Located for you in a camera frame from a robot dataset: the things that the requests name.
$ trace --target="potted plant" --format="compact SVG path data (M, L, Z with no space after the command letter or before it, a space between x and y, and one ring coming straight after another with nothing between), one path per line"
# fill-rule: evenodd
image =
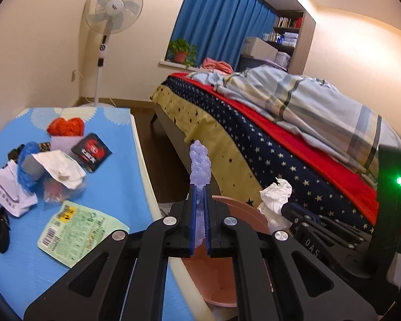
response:
M180 38L169 43L168 51L169 54L173 55L175 63L195 66L197 56L195 45L189 44L186 40Z

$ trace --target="navy blue fabric with stars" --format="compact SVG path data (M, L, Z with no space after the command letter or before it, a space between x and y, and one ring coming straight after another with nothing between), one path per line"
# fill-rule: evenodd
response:
M280 146L243 114L202 88L180 78L169 76L163 85L208 112L227 131L261 187L268 187L276 182L276 178L286 179L293 189L290 202L365 232L373 232L371 223L335 186Z

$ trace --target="metal screw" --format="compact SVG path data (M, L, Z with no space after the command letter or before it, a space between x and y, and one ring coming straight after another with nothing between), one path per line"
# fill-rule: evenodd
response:
M176 218L172 216L165 217L163 219L163 223L167 226L173 226L174 224L176 224Z
M111 235L111 237L116 241L123 240L125 238L125 232L124 231L115 231Z
M225 225L234 226L236 223L238 223L238 220L234 217L226 217L224 222Z
M279 240L279 241L285 241L288 239L288 234L284 231L277 231L275 233L275 238L276 238L276 240Z

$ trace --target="barcode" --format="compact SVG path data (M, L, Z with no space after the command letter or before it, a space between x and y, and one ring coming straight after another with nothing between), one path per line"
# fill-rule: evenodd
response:
M45 237L43 238L42 243L46 246L49 246L50 243L52 242L53 237L55 236L56 230L53 229L52 227L49 227L47 229L47 233L45 235Z

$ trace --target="yellow fabric with stars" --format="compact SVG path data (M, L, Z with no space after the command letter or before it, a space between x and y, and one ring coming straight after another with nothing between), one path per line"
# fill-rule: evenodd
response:
M249 203L261 203L261 185L246 163L232 138L207 112L160 85L152 96L167 116L185 134L184 142L199 140L207 149L211 172L223 196Z

